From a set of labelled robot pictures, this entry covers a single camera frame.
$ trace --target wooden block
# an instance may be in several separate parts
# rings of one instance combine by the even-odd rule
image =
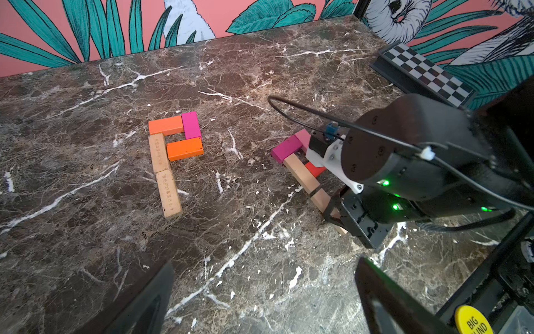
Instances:
[[[167,144],[167,156],[170,161],[196,157],[204,154],[200,137]]]
[[[184,123],[185,139],[197,138],[200,135],[199,119],[196,112],[182,114],[182,121]]]
[[[321,175],[326,170],[326,167],[315,167],[310,161],[305,166],[314,177]]]
[[[170,136],[184,132],[182,116],[162,118],[148,122],[148,132],[151,135],[162,133],[164,136]]]
[[[294,153],[284,160],[284,165],[307,193],[311,193],[320,186],[319,181],[311,175],[310,171]]]
[[[163,215],[165,218],[182,214],[182,205],[174,183],[174,177],[170,169],[162,170],[156,173],[156,180],[158,181],[158,189],[160,191],[161,204],[163,205]]]
[[[319,211],[324,212],[326,210],[326,207],[328,206],[328,203],[330,203],[330,196],[323,188],[321,188],[315,193],[315,195],[311,197],[311,201],[315,204],[315,206],[317,206]],[[341,214],[337,208],[334,208],[330,215],[337,219],[341,218]],[[338,231],[339,234],[345,235],[348,233],[347,230],[345,230],[344,228],[335,224],[332,225],[334,225],[334,228],[336,229],[336,231]]]
[[[304,153],[307,153],[308,146],[310,146],[310,137],[311,137],[310,133],[306,129],[302,129],[299,132],[297,132],[295,136],[302,143],[302,151],[304,151]]]
[[[148,144],[150,145],[150,156],[152,157],[152,168],[154,168],[154,173],[169,169],[170,162],[169,158],[167,158],[167,149],[163,134],[149,136]]]
[[[279,164],[281,164],[291,154],[300,150],[301,147],[301,141],[295,135],[293,135],[276,146],[271,151],[271,155]]]

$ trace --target black cable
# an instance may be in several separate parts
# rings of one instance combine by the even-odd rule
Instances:
[[[420,149],[419,147],[417,146],[414,146],[412,144],[408,144],[408,143],[405,143],[403,141],[400,141],[398,139],[395,139],[393,137],[390,137],[390,136],[387,136],[387,135],[383,135],[381,133],[378,133],[378,132],[374,132],[373,130],[369,130],[367,128],[364,128],[364,127],[361,127],[357,124],[354,124],[354,123],[349,123],[341,118],[337,118],[335,116],[331,116],[331,115],[328,115],[327,113],[324,113],[322,111],[318,111],[318,110],[315,110],[313,108],[310,108],[310,107],[307,107],[303,104],[300,104],[300,103],[297,103],[297,102],[293,102],[293,101],[290,101],[290,100],[287,100],[283,97],[279,97],[279,96],[274,96],[274,95],[269,95],[267,96],[267,102],[269,102],[269,104],[271,105],[271,107],[274,108],[274,110],[278,111],[281,115],[283,115],[285,118],[287,119],[290,119],[292,121],[296,121],[295,119],[291,118],[290,116],[288,116],[285,112],[283,112],[282,110],[280,110],[278,107],[276,107],[274,105],[274,103],[272,102],[272,100],[277,100],[277,101],[280,101],[280,102],[284,102],[290,106],[293,106],[293,107],[297,107],[299,109],[302,109],[302,110],[306,110],[312,114],[315,114],[317,116],[321,116],[321,117],[324,117],[324,118],[327,118],[333,122],[337,122],[339,125],[343,126],[343,127],[346,127],[346,128],[352,128],[352,129],[356,129],[356,130],[360,130],[360,131],[363,131],[365,133],[368,133],[370,135],[373,135],[373,136],[376,136],[376,137],[380,137],[380,138],[383,138],[383,139],[386,139],[388,141],[391,141],[391,142],[394,142],[398,145],[401,145],[401,146],[404,146],[404,147],[407,147],[409,149],[412,149],[412,150],[415,150],[417,152],[421,152],[422,149]]]
[[[293,102],[293,101],[290,101],[288,99],[285,99],[283,97],[278,97],[278,96],[273,96],[273,95],[269,95],[267,97],[267,101],[269,102],[269,104],[277,111],[279,112],[281,115],[283,115],[284,117],[286,117],[287,119],[290,119],[292,121],[296,121],[294,120],[293,118],[291,118],[290,116],[288,116],[286,113],[284,113],[282,110],[280,110],[278,107],[275,106],[275,104],[272,102],[272,100],[277,100],[277,101],[280,101],[280,102],[283,102],[283,103],[286,103],[290,106],[293,106],[293,107],[297,107],[299,109],[302,109],[302,110],[306,110],[312,114],[315,114],[315,115],[318,115],[318,116],[321,116],[321,117],[324,117],[326,119],[329,119],[331,121],[334,121],[334,122],[337,122],[339,125],[341,126],[344,126],[344,127],[347,127],[347,128],[352,128],[352,129],[357,129],[357,130],[360,130],[360,131],[363,131],[365,133],[368,133],[370,135],[373,135],[373,136],[376,136],[376,137],[379,137],[379,138],[382,138],[382,139],[386,139],[388,141],[391,141],[391,142],[394,142],[400,146],[403,146],[403,147],[407,147],[409,149],[412,149],[413,151],[415,151],[416,153],[421,153],[423,149],[415,146],[415,145],[412,145],[412,144],[409,144],[409,143],[405,143],[403,141],[400,141],[398,139],[395,139],[395,138],[392,138],[392,137],[389,137],[387,135],[384,135],[384,134],[381,134],[381,133],[377,133],[377,132],[374,132],[372,130],[369,130],[367,128],[364,128],[364,127],[361,127],[357,124],[354,124],[354,123],[350,123],[350,122],[347,122],[343,119],[340,119],[340,118],[337,118],[335,116],[332,116],[332,115],[328,115],[327,113],[324,113],[324,112],[321,112],[321,111],[318,111],[318,110],[315,110],[313,108],[310,108],[308,106],[305,106],[305,105],[302,105],[300,103],[297,103],[297,102]],[[513,201],[511,199],[508,199],[506,197],[503,197],[491,190],[489,190],[488,188],[482,186],[481,184],[478,184],[476,181],[472,180],[471,178],[469,178],[467,175],[465,175],[464,173],[460,172],[459,170],[457,170],[456,168],[452,167],[451,165],[449,165],[448,163],[446,163],[445,161],[443,161],[442,159],[440,159],[439,157],[434,157],[433,158],[433,161],[437,162],[439,165],[441,165],[443,168],[445,168],[446,170],[448,170],[449,172],[451,172],[452,174],[458,176],[459,178],[463,179],[464,181],[466,181],[467,183],[469,183],[471,186],[479,189],[480,191],[482,192],[485,192],[487,193],[488,195],[490,196],[493,196],[503,202],[506,202],[508,204],[511,204],[513,206],[517,206],[517,207],[520,207],[520,208],[524,208],[526,210],[530,210],[530,211],[534,211],[534,207],[533,206],[530,206],[530,205],[526,205],[526,204],[523,204],[523,203],[519,203],[519,202],[516,202],[516,201]]]
[[[512,208],[498,216],[486,218],[481,221],[477,221],[475,223],[470,223],[470,224],[456,226],[456,227],[438,226],[438,225],[429,224],[429,223],[419,223],[417,221],[415,222],[415,224],[422,229],[432,231],[432,232],[460,232],[460,231],[467,231],[467,230],[472,230],[472,229],[476,229],[480,227],[486,227],[486,226],[497,224],[497,223],[503,223],[515,217],[515,213],[516,211]]]
[[[303,123],[303,122],[301,122],[301,121],[299,121],[299,120],[296,120],[296,119],[290,117],[288,114],[284,113],[283,111],[281,111],[280,109],[278,109],[278,108],[275,107],[275,106],[273,106],[273,108],[274,108],[276,111],[278,111],[279,113],[281,113],[282,115],[284,115],[288,120],[292,120],[293,122],[295,122],[295,123],[297,123],[297,124],[300,124],[300,125],[302,125],[302,126],[304,126],[304,127],[307,127],[307,128],[309,128],[309,129],[312,129],[313,131],[317,131],[317,132],[320,132],[320,133],[322,133],[322,134],[326,134],[326,132],[324,132],[323,130],[319,130],[319,129],[317,129],[317,128],[314,128],[314,127],[311,126],[311,125],[308,125],[308,124],[306,124],[306,123]],[[334,137],[336,137],[337,139],[340,139],[341,141],[345,141],[345,139],[343,139],[343,137],[341,137],[341,136],[338,136],[338,135],[331,135],[331,136],[334,136]]]

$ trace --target wallpaper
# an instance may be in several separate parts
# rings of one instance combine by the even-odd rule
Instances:
[[[478,92],[476,109],[534,74],[534,0],[371,0],[364,22]]]
[[[356,0],[0,0],[0,76],[350,15]]]

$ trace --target red wooden block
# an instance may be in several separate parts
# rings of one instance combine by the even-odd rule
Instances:
[[[305,166],[314,177],[321,175],[326,170],[326,167],[315,167],[310,161]]]

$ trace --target checkerboard calibration pattern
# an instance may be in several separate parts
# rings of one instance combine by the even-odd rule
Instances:
[[[399,44],[387,50],[384,56],[456,107],[474,92],[473,88],[410,49],[406,44]]]

